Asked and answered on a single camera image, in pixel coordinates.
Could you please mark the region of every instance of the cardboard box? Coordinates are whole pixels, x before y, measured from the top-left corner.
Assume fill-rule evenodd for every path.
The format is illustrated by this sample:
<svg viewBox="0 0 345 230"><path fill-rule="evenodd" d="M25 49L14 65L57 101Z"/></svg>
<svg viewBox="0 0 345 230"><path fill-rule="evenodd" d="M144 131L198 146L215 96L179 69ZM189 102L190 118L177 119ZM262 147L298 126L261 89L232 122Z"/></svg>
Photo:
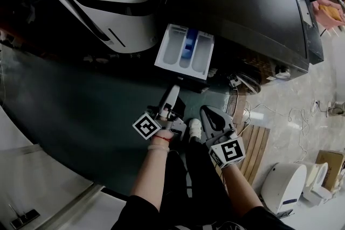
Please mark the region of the cardboard box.
<svg viewBox="0 0 345 230"><path fill-rule="evenodd" d="M345 154L338 151L320 150L316 158L316 164L328 163L328 171L322 183L322 187L332 192L334 184L345 163Z"/></svg>

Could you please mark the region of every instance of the red string bracelet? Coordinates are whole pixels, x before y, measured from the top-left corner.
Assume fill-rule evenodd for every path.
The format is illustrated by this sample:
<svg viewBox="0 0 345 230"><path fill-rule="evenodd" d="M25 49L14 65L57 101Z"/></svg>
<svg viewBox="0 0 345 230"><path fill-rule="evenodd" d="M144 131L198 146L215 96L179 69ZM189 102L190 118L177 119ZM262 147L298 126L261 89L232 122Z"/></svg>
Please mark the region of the red string bracelet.
<svg viewBox="0 0 345 230"><path fill-rule="evenodd" d="M161 136L158 136L158 135L153 135L153 137L158 137L158 138L161 138L161 139L163 139L165 141L168 141L168 142L170 142L170 140L171 140L171 138L167 139L167 138L164 138L164 137L161 137Z"/></svg>

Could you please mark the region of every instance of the white floor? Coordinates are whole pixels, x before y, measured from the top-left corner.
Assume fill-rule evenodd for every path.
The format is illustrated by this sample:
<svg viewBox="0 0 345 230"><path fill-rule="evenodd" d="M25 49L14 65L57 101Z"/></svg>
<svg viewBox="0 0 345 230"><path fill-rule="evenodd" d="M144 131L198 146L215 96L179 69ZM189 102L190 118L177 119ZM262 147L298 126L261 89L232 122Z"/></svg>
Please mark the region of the white floor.
<svg viewBox="0 0 345 230"><path fill-rule="evenodd" d="M343 82L345 86L345 33L336 29L334 33L322 36L325 61L310 65L309 73L289 82L264 87L258 95L247 98L251 107L263 103L271 109L288 114L292 108L304 108L309 114L313 100L321 102L321 109L327 109L328 101L336 99L337 87ZM309 132L302 134L302 119L299 111L292 113L292 122L287 117L271 112L263 106L252 111L252 123L271 129L266 152L258 175L253 184L260 192L262 183L275 163L295 162L305 156L299 143L308 151L306 161L314 162L320 149L343 151L345 148L345 117L326 117L318 112L309 122ZM341 229L345 224L343 210L345 208L345 193L323 206L310 208L305 201L300 200L296 214L284 220L297 230L306 229Z"/></svg>

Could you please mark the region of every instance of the leg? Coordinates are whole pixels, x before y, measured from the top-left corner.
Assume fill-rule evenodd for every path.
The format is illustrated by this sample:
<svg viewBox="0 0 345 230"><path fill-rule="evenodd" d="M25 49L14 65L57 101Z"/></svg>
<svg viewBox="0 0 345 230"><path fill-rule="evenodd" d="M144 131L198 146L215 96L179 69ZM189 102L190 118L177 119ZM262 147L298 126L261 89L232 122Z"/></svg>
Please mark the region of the leg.
<svg viewBox="0 0 345 230"><path fill-rule="evenodd" d="M201 144L201 123L190 122L190 139L186 150L186 162L192 180L192 199L199 224L211 224L231 217L231 203L220 177L208 154L208 148Z"/></svg>
<svg viewBox="0 0 345 230"><path fill-rule="evenodd" d="M176 151L168 154L165 167L164 191L160 213L170 225L185 224L188 219L189 198L186 190L187 171Z"/></svg>

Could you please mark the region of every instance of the dark green floor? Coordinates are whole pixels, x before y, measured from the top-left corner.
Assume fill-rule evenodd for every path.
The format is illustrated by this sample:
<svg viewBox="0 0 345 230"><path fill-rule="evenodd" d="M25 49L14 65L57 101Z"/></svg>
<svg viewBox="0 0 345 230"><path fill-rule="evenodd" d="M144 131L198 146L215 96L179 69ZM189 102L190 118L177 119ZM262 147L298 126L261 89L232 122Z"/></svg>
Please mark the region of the dark green floor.
<svg viewBox="0 0 345 230"><path fill-rule="evenodd" d="M132 128L157 106L168 83L145 84L43 60L3 47L4 109L53 158L97 183L128 194L148 142ZM229 95L183 90L185 119L203 104L224 109Z"/></svg>

